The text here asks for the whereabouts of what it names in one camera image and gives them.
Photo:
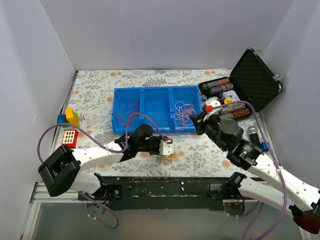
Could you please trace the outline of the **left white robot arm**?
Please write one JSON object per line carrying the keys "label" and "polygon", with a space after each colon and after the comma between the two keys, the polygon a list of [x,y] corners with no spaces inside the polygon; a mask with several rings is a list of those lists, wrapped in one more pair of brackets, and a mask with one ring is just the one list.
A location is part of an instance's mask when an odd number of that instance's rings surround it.
{"label": "left white robot arm", "polygon": [[118,139],[89,148],[58,147],[46,160],[41,160],[38,173],[51,197],[69,190],[87,192],[95,200],[106,196],[106,187],[97,175],[90,180],[81,179],[81,172],[108,163],[120,163],[133,159],[139,152],[151,155],[165,153],[166,138],[155,136],[150,125],[142,124],[134,132],[126,132]]}

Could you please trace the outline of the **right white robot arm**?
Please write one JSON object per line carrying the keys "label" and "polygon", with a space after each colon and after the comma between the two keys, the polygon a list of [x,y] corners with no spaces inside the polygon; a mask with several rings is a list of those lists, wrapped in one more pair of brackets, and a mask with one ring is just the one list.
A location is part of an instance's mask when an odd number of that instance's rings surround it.
{"label": "right white robot arm", "polygon": [[311,234],[320,232],[320,190],[276,166],[261,148],[242,138],[244,130],[233,119],[218,120],[205,113],[190,116],[198,135],[206,134],[235,166],[261,178],[267,186],[234,173],[226,186],[232,199],[256,199],[284,210],[293,221]]}

